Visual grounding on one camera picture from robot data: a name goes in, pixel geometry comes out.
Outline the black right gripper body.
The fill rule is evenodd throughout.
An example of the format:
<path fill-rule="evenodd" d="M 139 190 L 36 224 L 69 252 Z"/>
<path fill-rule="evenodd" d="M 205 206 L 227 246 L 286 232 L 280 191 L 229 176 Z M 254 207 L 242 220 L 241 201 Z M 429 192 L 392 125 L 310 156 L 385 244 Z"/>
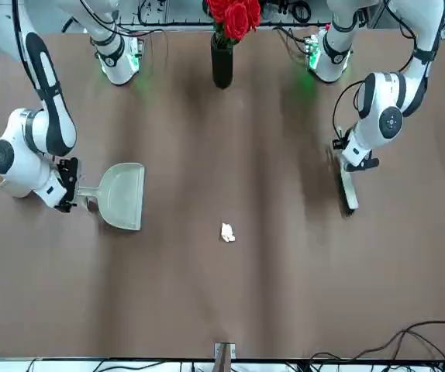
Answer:
<path fill-rule="evenodd" d="M 60 159 L 56 166 L 59 173 L 59 182 L 68 193 L 71 190 L 71 161 Z"/>

